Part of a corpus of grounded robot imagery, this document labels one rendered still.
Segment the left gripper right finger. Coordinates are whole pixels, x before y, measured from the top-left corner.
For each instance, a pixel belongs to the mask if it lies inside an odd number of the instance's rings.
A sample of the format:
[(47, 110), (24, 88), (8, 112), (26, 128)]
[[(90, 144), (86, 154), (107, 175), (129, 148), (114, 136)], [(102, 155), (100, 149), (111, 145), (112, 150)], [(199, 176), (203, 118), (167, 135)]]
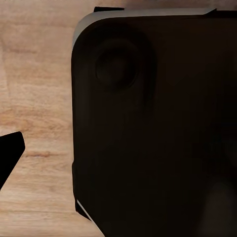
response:
[(237, 170), (237, 133), (231, 131), (225, 133), (222, 150)]

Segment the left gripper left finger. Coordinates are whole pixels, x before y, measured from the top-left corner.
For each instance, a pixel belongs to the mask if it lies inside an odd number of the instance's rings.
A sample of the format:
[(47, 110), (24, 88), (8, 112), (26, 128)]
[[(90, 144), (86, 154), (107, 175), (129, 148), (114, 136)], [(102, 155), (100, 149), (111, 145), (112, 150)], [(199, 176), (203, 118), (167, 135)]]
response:
[(24, 151), (25, 142), (20, 131), (0, 137), (0, 190)]

